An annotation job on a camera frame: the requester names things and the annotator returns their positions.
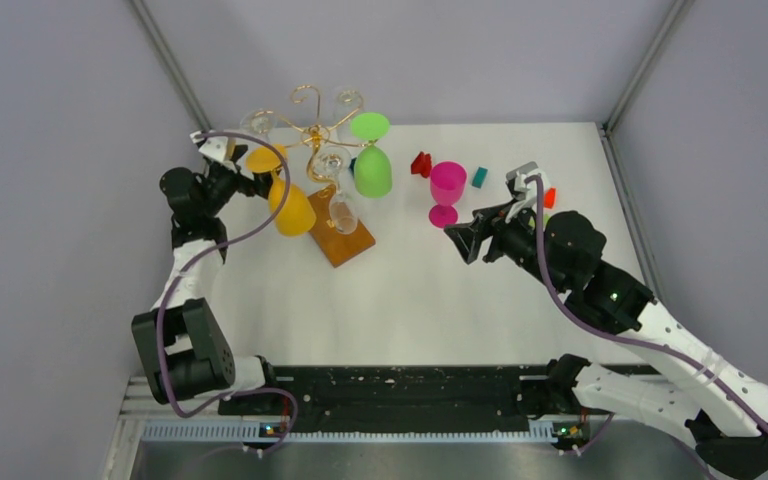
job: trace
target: red block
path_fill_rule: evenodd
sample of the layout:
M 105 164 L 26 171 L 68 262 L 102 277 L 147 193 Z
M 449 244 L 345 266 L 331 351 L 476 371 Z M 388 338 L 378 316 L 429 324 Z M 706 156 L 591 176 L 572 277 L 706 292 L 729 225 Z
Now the red block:
M 431 176 L 431 154 L 426 153 L 422 159 L 422 178 Z
M 422 175 L 428 178 L 431 175 L 431 154 L 419 152 L 413 163 L 411 163 L 411 175 Z
M 552 187 L 549 189 L 548 192 L 546 192 L 546 195 L 543 196 L 543 206 L 546 208 L 552 208 L 555 206 L 555 194 L 557 191 L 555 190 L 555 187 Z

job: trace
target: teal block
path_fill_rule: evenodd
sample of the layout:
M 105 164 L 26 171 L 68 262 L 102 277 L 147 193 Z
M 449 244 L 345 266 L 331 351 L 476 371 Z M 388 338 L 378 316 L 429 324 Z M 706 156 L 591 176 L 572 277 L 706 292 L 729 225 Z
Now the teal block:
M 487 169 L 484 167 L 478 167 L 475 172 L 475 176 L 472 177 L 472 186 L 475 188 L 481 188 L 484 184 L 484 179 L 487 177 Z

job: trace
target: glass base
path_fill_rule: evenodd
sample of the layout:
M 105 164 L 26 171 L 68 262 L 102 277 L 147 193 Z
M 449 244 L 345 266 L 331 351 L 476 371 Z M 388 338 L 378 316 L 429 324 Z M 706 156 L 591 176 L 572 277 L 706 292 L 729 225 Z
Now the glass base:
M 443 205 L 435 205 L 428 212 L 428 219 L 437 228 L 443 228 L 446 225 L 452 225 L 458 223 L 458 211 L 455 207 L 444 207 Z

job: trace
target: cable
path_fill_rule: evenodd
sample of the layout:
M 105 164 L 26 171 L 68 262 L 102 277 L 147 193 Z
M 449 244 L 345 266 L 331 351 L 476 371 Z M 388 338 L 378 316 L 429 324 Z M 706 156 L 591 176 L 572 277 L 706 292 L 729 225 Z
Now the cable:
M 537 220 L 534 222 L 534 225 L 537 229 L 537 264 L 540 267 L 540 276 L 543 280 L 543 285 L 546 287 L 546 290 L 549 292 L 549 296 L 552 298 L 552 302 L 555 303 L 555 306 L 558 307 L 558 309 L 561 311 L 561 313 L 564 314 L 565 317 L 570 319 L 572 323 L 574 323 L 578 328 L 581 328 L 585 332 L 595 335 L 599 338 L 604 338 L 605 340 L 610 340 L 614 343 L 620 343 L 623 345 L 631 345 L 634 347 L 640 347 L 640 348 L 647 348 L 649 350 L 655 350 L 661 353 L 665 353 L 667 355 L 670 355 L 672 357 L 678 358 L 679 360 L 683 361 L 684 363 L 687 363 L 691 367 L 699 370 L 704 369 L 704 374 L 706 377 L 713 379 L 714 385 L 720 388 L 728 397 L 737 405 L 739 406 L 744 412 L 746 412 L 746 415 L 749 416 L 749 418 L 752 419 L 753 422 L 755 422 L 758 425 L 758 428 L 761 429 L 764 433 L 768 435 L 768 423 L 764 421 L 754 410 L 752 410 L 752 407 L 750 407 L 746 402 L 743 401 L 743 399 L 740 398 L 740 396 L 734 392 L 734 390 L 731 389 L 725 382 L 723 382 L 720 378 L 714 378 L 716 375 L 714 372 L 708 370 L 705 368 L 704 365 L 693 359 L 692 357 L 679 352 L 677 350 L 673 350 L 670 347 L 667 347 L 665 345 L 658 345 L 656 343 L 646 342 L 643 340 L 637 340 L 633 338 L 623 338 L 616 335 L 611 335 L 605 332 L 602 332 L 596 328 L 591 327 L 590 325 L 584 323 L 584 321 L 580 320 L 578 317 L 575 316 L 574 313 L 572 313 L 566 305 L 561 301 L 560 297 L 558 297 L 558 293 L 555 291 L 555 287 L 552 285 L 552 281 L 549 277 L 549 265 L 546 260 L 546 239 L 544 238 L 544 231 L 543 231 L 543 179 L 540 178 L 539 175 L 532 175 L 525 179 L 526 183 L 536 182 L 537 183 Z
M 169 378 L 169 365 L 166 363 L 165 345 L 163 344 L 163 319 L 166 313 L 166 307 L 169 305 L 169 301 L 172 298 L 172 294 L 173 292 L 175 292 L 175 289 L 178 288 L 178 284 L 181 282 L 181 278 L 183 278 L 182 275 L 185 272 L 187 272 L 190 268 L 192 268 L 193 265 L 195 265 L 199 260 L 207 256 L 211 252 L 219 250 L 220 248 L 226 248 L 230 245 L 234 245 L 235 243 L 242 242 L 243 240 L 251 238 L 254 235 L 260 233 L 260 231 L 266 228 L 266 226 L 269 225 L 275 219 L 276 216 L 278 216 L 278 213 L 281 211 L 282 208 L 284 208 L 284 203 L 286 203 L 287 198 L 290 195 L 291 185 L 290 185 L 289 164 L 287 163 L 287 159 L 284 158 L 284 156 L 281 155 L 281 152 L 279 152 L 275 147 L 256 137 L 244 135 L 242 133 L 237 133 L 237 132 L 214 131 L 214 132 L 200 133 L 196 135 L 195 138 L 196 140 L 206 140 L 212 137 L 240 138 L 243 140 L 247 140 L 249 142 L 257 143 L 271 150 L 272 153 L 278 156 L 278 160 L 281 162 L 281 166 L 283 167 L 286 175 L 286 182 L 284 183 L 284 193 L 281 196 L 281 201 L 278 203 L 278 208 L 276 208 L 275 211 L 272 212 L 272 214 L 269 215 L 269 217 L 263 223 L 251 229 L 250 231 L 240 235 L 239 237 L 232 238 L 231 240 L 228 240 L 226 242 L 222 242 L 210 248 L 204 249 L 202 252 L 195 255 L 186 264 L 184 264 L 184 266 L 181 268 L 181 271 L 178 273 L 178 275 L 172 279 L 172 282 L 170 282 L 169 284 L 169 288 L 167 288 L 166 292 L 164 292 L 163 294 L 163 298 L 160 301 L 160 307 L 157 310 L 156 341 L 157 341 L 157 357 L 158 357 L 158 362 L 160 363 L 160 379 L 161 379 L 161 382 L 163 383 L 163 389 L 166 393 L 166 398 L 169 399 L 169 405 L 172 407 L 172 410 L 175 412 L 175 414 L 181 418 L 190 418 L 198 414 L 205 408 L 207 408 L 208 405 L 212 404 L 213 402 L 228 396 L 239 398 L 239 397 L 247 397 L 252 395 L 261 395 L 266 393 L 276 393 L 279 395 L 283 395 L 284 397 L 289 399 L 290 402 L 293 404 L 293 413 L 292 413 L 292 416 L 290 417 L 290 421 L 287 423 L 287 428 L 284 430 L 282 435 L 278 437 L 278 441 L 273 445 L 271 445 L 269 448 L 263 450 L 263 454 L 265 455 L 267 453 L 275 451 L 284 443 L 284 439 L 287 438 L 287 435 L 290 433 L 290 431 L 293 429 L 293 425 L 296 423 L 296 417 L 298 416 L 299 405 L 292 393 L 280 388 L 259 388 L 256 390 L 250 390 L 245 392 L 238 391 L 233 393 L 221 392 L 221 393 L 217 393 L 213 397 L 210 397 L 207 401 L 205 401 L 203 404 L 199 405 L 198 407 L 194 408 L 193 410 L 186 412 L 184 411 L 184 409 L 181 408 L 181 406 L 178 404 L 178 400 L 175 398 L 175 391 L 172 389 L 172 380 Z
M 605 430 L 608 429 L 608 425 L 610 425 L 611 421 L 613 420 L 614 420 L 614 414 L 610 413 L 608 415 L 608 418 L 605 419 L 605 422 L 599 426 L 599 430 L 596 430 L 596 434 L 590 437 L 590 440 L 587 443 L 585 443 L 581 448 L 578 449 L 578 454 L 583 455 L 584 452 L 590 450 L 590 447 L 592 447 L 594 443 L 596 443 L 600 438 L 602 438 L 602 435 L 605 434 Z
M 678 447 L 679 450 L 681 450 L 687 458 L 693 461 L 693 463 L 699 467 L 700 470 L 702 470 L 702 473 L 705 474 L 705 478 L 708 480 L 718 480 L 717 477 L 714 476 L 713 473 L 711 473 L 711 470 L 708 468 L 708 464 L 703 462 L 699 457 L 696 456 L 696 453 L 690 449 L 687 445 L 684 443 L 678 441 L 675 437 L 670 437 L 670 440 L 673 441 L 673 443 L 676 444 L 676 447 Z

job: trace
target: wooden base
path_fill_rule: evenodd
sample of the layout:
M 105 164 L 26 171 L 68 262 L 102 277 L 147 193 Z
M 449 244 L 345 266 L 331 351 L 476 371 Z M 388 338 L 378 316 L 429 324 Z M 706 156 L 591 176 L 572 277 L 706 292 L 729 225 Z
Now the wooden base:
M 308 196 L 313 211 L 316 212 L 316 223 L 310 230 L 310 235 L 331 262 L 334 268 L 351 260 L 364 250 L 375 245 L 375 238 L 366 229 L 363 222 L 358 220 L 357 229 L 349 235 L 337 233 L 331 222 L 328 203 L 334 195 L 334 187 L 328 186 Z

